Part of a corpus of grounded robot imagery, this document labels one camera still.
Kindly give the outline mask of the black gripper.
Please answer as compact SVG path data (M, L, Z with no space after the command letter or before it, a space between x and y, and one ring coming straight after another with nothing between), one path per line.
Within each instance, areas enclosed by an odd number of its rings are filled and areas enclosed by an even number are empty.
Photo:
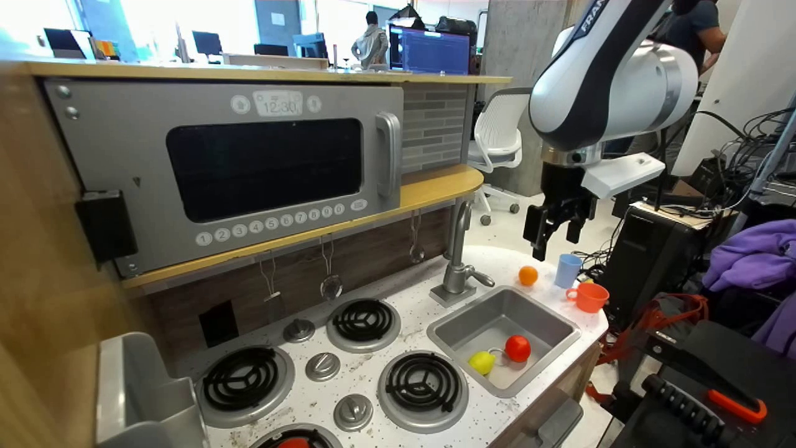
M580 167L543 167L543 204L527 209L522 231L538 261L544 261L547 242L559 225L568 226L568 242L578 245L584 221L595 217L598 196L583 187L583 180Z

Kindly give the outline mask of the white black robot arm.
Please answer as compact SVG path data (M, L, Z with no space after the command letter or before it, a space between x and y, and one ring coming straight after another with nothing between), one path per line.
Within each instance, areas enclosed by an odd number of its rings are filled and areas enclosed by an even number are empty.
M700 0L589 0L584 14L533 85L527 116L547 145L543 204L524 215L534 260L559 225L580 242L595 202L656 180L650 154L607 158L604 145L675 125L697 98L697 62L681 47L653 42L664 12Z

